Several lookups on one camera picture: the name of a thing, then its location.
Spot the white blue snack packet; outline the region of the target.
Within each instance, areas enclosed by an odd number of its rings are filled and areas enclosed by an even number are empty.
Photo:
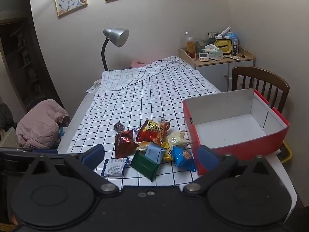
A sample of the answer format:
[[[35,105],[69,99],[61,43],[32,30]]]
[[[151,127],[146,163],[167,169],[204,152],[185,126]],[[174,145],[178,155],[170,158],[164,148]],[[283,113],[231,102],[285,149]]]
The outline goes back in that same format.
[[[120,177],[124,176],[126,168],[130,164],[129,158],[106,159],[104,162],[101,176],[103,177]]]

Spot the blue cookie packet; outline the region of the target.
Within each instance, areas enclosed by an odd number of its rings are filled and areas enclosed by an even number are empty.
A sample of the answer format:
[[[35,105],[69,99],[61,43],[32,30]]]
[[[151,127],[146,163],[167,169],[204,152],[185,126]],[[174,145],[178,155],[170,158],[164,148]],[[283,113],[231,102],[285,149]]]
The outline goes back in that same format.
[[[172,157],[175,166],[191,172],[196,172],[196,165],[192,154],[180,147],[173,146]]]

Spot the brown oreo snack bag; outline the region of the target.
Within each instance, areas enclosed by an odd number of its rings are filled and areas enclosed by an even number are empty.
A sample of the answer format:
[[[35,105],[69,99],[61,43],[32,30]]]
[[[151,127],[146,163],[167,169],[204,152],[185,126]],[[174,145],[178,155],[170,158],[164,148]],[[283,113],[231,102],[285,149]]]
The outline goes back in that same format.
[[[132,155],[138,148],[133,141],[133,130],[125,130],[115,136],[115,158],[120,159]]]

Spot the pale yellow snack packet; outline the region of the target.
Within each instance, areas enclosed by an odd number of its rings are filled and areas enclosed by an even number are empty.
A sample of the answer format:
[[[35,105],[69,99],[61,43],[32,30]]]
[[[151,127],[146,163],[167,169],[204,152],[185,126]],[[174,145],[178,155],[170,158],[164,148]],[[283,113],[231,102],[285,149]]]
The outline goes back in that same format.
[[[169,146],[186,147],[191,144],[191,142],[184,138],[185,131],[173,132],[167,136],[167,143]]]

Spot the yellow m&m packet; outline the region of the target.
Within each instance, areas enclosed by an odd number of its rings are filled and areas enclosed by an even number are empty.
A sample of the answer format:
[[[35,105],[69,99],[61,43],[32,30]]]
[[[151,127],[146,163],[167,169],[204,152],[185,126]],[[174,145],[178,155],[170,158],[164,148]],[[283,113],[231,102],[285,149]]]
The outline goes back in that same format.
[[[162,148],[165,148],[165,153],[163,155],[162,160],[163,161],[172,161],[173,157],[172,157],[172,147],[167,143],[167,142],[163,142],[161,144]]]

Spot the light blue snack packet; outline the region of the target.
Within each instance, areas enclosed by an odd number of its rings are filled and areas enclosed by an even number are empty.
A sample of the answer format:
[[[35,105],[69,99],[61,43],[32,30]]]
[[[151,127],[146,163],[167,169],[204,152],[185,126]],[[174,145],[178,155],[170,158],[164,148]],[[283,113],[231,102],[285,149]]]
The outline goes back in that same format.
[[[148,148],[145,153],[145,157],[147,157],[148,159],[152,160],[153,162],[157,164],[160,164],[165,152],[166,152],[165,148],[151,142],[148,145]]]

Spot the green snack packet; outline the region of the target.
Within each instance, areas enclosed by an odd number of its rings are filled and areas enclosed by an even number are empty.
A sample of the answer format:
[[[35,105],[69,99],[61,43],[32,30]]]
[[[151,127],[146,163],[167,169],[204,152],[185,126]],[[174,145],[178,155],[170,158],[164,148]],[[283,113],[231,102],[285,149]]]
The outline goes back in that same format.
[[[130,166],[153,182],[160,165],[136,151]]]

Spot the red yellow chips bag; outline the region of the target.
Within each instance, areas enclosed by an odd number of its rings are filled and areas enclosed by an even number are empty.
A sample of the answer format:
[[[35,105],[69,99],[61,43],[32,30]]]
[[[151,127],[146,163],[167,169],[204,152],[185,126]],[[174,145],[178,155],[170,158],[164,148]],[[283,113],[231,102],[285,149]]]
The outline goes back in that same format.
[[[161,146],[165,141],[169,128],[169,121],[162,121],[157,123],[153,120],[147,119],[142,125],[140,131],[138,132],[136,136],[136,141],[149,141]]]

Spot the braised egg packet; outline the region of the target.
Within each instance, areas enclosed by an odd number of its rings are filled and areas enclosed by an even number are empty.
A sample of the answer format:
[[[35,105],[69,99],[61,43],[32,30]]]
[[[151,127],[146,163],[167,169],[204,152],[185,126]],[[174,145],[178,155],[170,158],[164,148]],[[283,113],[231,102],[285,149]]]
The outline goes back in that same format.
[[[142,141],[142,142],[139,143],[136,150],[139,150],[141,152],[146,152],[150,144],[151,144],[151,142],[149,142],[149,141]]]

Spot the dark round candy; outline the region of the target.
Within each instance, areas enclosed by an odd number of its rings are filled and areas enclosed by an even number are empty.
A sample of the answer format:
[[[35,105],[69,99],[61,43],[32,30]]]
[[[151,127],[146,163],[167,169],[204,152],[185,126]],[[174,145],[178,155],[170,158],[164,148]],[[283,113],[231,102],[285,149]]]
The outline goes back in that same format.
[[[115,131],[116,131],[117,133],[119,133],[119,132],[122,132],[122,131],[125,130],[125,126],[124,126],[122,123],[117,122],[117,123],[114,125],[114,129],[115,129]]]

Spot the red white cardboard box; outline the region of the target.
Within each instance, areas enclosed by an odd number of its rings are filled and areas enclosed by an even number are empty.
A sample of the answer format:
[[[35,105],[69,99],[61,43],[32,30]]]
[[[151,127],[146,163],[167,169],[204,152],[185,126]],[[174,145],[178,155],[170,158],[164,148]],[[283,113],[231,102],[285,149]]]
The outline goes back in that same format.
[[[289,122],[255,89],[236,90],[188,98],[183,114],[197,174],[208,172],[198,155],[205,145],[217,154],[233,154],[240,160],[266,156],[279,149]]]

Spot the pink jacket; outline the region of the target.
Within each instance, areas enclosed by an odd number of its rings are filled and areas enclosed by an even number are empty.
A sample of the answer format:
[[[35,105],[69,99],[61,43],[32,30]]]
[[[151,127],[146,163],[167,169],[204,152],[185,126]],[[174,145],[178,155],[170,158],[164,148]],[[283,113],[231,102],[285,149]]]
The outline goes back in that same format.
[[[61,127],[68,127],[71,118],[55,100],[44,100],[32,108],[17,124],[17,140],[22,148],[50,149]]]

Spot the paper items on table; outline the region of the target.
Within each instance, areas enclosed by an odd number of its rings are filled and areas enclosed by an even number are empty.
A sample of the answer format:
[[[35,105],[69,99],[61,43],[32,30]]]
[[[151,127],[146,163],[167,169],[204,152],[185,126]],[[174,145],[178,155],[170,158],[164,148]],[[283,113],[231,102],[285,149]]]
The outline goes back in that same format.
[[[94,84],[86,91],[86,93],[96,93],[96,91],[101,86],[101,80],[97,80]]]

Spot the yellow trash bin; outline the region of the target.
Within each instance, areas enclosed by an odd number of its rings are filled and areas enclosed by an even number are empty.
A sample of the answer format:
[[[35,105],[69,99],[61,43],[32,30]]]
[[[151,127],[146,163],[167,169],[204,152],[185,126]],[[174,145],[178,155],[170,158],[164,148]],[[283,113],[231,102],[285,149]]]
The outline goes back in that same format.
[[[277,158],[281,161],[282,164],[288,162],[292,159],[293,154],[290,146],[288,143],[284,140],[282,141],[281,146],[276,151]]]

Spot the white black checkered tablecloth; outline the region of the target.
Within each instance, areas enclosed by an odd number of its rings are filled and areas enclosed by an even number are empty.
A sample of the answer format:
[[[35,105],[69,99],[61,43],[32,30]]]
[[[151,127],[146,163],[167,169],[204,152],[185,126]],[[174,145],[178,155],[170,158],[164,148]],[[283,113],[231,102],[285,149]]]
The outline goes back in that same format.
[[[127,130],[147,119],[166,120],[168,132],[185,130],[182,102],[191,97],[218,93],[218,89],[179,57],[172,56],[142,68],[104,72],[101,86],[81,119],[72,124],[65,152],[77,154],[102,144],[105,157],[116,155],[114,125]]]

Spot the grey wooden cabinet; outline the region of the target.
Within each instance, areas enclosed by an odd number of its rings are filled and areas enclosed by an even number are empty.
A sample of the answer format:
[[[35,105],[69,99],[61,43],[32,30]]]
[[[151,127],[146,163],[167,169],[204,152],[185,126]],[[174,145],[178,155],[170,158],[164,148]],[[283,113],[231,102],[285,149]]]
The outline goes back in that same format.
[[[236,66],[255,66],[255,56],[242,46],[239,46],[240,60],[224,58],[222,60],[209,60],[201,62],[188,56],[184,48],[179,48],[179,57],[199,71],[203,77],[209,80],[221,92],[232,89],[232,69]]]

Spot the white digital timer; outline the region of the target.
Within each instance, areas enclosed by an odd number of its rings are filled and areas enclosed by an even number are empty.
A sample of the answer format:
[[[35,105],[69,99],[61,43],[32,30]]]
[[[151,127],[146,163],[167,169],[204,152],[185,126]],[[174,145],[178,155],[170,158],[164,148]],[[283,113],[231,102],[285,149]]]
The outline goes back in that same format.
[[[207,53],[207,52],[199,53],[199,61],[208,62],[209,61],[209,53]]]

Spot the brown wooden chair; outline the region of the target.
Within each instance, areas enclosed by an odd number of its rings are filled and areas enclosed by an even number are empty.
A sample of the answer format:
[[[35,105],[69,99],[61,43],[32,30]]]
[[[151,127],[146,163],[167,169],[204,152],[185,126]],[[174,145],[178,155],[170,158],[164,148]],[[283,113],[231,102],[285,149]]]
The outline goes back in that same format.
[[[282,113],[290,86],[277,74],[268,70],[237,66],[232,68],[232,91],[242,89],[256,89],[267,101],[271,108]]]

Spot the pink box on table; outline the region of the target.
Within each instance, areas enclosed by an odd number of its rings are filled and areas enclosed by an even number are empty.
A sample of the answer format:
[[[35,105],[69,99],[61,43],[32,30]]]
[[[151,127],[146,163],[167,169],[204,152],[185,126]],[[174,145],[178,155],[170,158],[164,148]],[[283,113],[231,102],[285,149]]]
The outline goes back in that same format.
[[[141,67],[144,67],[145,65],[147,64],[140,62],[140,61],[133,60],[131,63],[131,68],[141,68]]]

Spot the white tissue pack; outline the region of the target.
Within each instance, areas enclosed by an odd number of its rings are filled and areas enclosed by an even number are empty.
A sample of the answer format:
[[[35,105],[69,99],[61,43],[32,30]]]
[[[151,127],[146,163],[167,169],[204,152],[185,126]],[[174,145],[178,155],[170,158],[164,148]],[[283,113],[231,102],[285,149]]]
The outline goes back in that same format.
[[[208,44],[207,46],[202,49],[203,53],[208,53],[209,59],[220,61],[223,59],[223,52],[221,49],[216,47],[213,44]]]

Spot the orange drink bottle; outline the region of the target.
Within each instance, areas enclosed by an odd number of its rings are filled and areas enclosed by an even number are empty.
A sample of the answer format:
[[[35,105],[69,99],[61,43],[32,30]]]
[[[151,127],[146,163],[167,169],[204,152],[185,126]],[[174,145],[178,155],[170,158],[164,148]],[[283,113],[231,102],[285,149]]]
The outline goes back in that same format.
[[[187,37],[186,39],[186,52],[193,60],[196,59],[196,47],[193,37]]]

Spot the yellow tissue box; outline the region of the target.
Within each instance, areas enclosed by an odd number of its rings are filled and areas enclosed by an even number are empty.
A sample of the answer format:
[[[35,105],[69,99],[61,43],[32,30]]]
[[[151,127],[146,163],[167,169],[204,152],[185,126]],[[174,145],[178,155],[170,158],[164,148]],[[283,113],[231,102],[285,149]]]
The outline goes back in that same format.
[[[232,42],[229,39],[217,39],[214,45],[219,48],[224,55],[228,55],[232,52]]]

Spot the silver desk lamp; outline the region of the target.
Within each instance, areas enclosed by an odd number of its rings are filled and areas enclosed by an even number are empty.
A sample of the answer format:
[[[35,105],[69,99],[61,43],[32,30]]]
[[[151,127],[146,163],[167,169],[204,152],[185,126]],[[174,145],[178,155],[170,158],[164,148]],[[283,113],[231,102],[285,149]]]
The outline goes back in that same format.
[[[103,62],[104,71],[108,71],[108,66],[105,58],[105,50],[107,44],[111,42],[117,48],[122,47],[126,43],[129,37],[129,30],[123,28],[105,28],[103,30],[103,35],[106,38],[101,49],[101,58]]]

